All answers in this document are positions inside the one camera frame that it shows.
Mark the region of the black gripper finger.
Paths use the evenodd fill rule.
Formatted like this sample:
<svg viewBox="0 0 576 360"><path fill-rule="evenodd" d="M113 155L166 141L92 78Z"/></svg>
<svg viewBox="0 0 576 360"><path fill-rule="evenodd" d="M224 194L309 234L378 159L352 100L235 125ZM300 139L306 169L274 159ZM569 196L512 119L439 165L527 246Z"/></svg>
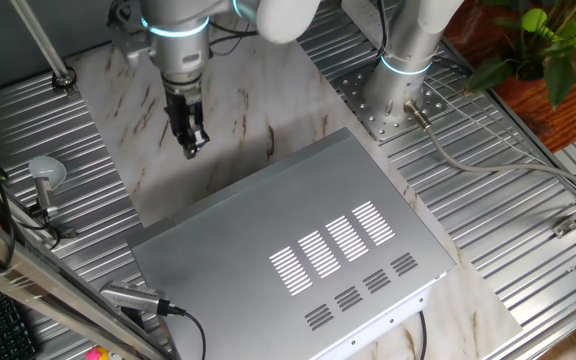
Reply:
<svg viewBox="0 0 576 360"><path fill-rule="evenodd" d="M197 150L202 148L210 141L210 137L208 136L208 134L201 125L195 127L195 129L192 132L192 135L194 137L194 147Z"/></svg>
<svg viewBox="0 0 576 360"><path fill-rule="evenodd" d="M185 126L178 127L175 130L175 137L178 143L183 148L183 153L186 159L192 159L194 157L194 138Z"/></svg>

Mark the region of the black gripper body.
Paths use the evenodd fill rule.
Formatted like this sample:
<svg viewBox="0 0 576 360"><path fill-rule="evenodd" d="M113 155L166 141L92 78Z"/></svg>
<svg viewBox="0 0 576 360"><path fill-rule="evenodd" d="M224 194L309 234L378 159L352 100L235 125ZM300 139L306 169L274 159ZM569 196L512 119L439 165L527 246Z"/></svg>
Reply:
<svg viewBox="0 0 576 360"><path fill-rule="evenodd" d="M173 128L203 126L201 85L199 80L190 82L163 82L166 94L165 112Z"/></svg>

